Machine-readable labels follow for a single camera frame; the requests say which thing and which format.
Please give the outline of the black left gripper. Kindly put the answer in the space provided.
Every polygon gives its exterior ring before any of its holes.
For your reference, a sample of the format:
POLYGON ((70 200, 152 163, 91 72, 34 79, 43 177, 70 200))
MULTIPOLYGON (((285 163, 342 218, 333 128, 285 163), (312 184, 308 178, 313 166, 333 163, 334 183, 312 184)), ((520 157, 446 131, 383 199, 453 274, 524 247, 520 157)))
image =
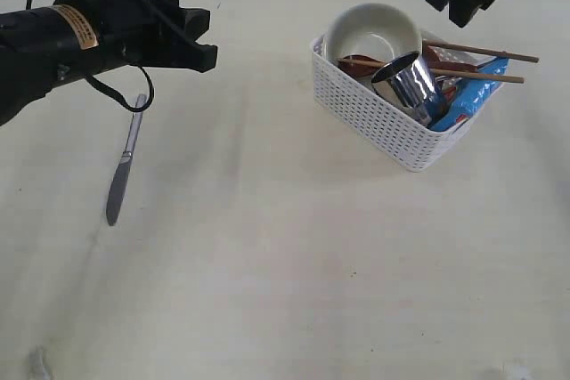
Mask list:
POLYGON ((217 47, 198 43, 209 30, 208 10, 183 8, 179 0, 57 2, 80 11, 96 31, 107 55, 126 64, 200 73, 216 66, 217 47))

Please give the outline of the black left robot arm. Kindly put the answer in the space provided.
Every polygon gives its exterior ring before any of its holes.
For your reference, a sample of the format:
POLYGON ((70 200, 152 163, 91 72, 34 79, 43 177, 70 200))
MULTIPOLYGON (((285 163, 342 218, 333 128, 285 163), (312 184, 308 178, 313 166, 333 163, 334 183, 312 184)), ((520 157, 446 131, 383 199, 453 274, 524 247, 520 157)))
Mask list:
POLYGON ((1 16, 1 122, 52 89, 85 80, 132 113, 136 107, 97 75, 124 66, 208 72, 218 48, 200 44, 210 12, 183 8, 178 0, 54 0, 1 16))

